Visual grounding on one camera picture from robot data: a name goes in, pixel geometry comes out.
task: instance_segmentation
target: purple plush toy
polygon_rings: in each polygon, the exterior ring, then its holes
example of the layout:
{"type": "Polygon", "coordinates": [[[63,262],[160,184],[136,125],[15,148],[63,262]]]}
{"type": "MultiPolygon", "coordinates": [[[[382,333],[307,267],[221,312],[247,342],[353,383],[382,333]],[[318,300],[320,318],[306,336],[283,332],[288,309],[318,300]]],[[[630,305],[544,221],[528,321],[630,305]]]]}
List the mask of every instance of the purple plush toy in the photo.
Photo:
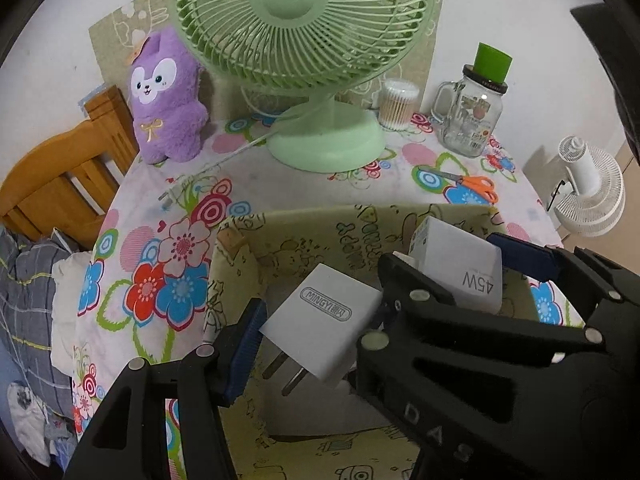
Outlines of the purple plush toy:
{"type": "Polygon", "coordinates": [[[200,152],[208,115],[198,101],[199,69],[171,27],[151,33],[133,62],[133,125],[147,164],[186,162],[200,152]]]}

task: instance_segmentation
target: yellow bow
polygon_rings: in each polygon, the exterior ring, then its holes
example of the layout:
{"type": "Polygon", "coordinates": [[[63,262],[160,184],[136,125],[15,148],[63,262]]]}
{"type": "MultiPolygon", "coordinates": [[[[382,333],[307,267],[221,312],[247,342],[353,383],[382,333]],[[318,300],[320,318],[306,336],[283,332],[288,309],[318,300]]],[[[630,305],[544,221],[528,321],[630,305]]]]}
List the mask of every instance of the yellow bow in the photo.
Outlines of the yellow bow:
{"type": "Polygon", "coordinates": [[[140,124],[140,129],[144,130],[149,134],[149,137],[146,140],[146,142],[151,142],[151,139],[153,139],[154,137],[157,139],[158,136],[156,135],[155,130],[157,130],[158,128],[162,128],[163,125],[164,123],[162,122],[162,119],[156,119],[152,123],[140,124]]]}

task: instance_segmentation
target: plaid blanket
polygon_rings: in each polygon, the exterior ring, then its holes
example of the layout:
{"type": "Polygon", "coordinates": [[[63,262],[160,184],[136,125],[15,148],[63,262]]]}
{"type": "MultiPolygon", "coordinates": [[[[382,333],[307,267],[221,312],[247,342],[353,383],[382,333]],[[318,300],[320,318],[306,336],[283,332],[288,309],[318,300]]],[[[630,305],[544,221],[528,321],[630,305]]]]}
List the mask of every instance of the plaid blanket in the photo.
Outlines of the plaid blanket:
{"type": "Polygon", "coordinates": [[[51,268],[69,254],[53,240],[34,243],[0,226],[0,340],[32,391],[52,411],[73,418],[70,379],[50,358],[51,268]]]}

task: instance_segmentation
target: cotton swab container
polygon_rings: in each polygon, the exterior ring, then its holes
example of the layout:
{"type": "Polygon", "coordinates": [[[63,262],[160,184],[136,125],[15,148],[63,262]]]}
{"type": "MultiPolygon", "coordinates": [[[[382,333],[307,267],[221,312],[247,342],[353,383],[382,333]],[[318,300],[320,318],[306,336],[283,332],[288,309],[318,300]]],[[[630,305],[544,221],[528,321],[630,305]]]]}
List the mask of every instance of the cotton swab container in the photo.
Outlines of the cotton swab container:
{"type": "Polygon", "coordinates": [[[382,86],[382,102],[378,122],[389,130],[404,130],[416,109],[420,90],[410,81],[386,79],[382,86]]]}

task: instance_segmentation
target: orange scissors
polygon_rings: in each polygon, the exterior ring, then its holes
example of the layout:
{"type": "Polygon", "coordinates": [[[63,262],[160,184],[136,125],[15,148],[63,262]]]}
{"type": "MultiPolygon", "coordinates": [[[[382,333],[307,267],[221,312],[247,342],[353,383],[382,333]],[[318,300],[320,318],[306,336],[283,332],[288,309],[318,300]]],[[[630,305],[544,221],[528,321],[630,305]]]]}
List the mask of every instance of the orange scissors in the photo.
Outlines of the orange scissors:
{"type": "Polygon", "coordinates": [[[420,166],[420,169],[427,171],[428,173],[441,176],[442,178],[446,178],[447,180],[453,180],[460,184],[460,186],[464,186],[467,189],[475,191],[478,195],[487,200],[489,204],[495,204],[498,202],[498,195],[495,192],[494,181],[486,176],[456,175],[453,173],[446,173],[445,171],[435,170],[429,166],[420,166]]]}

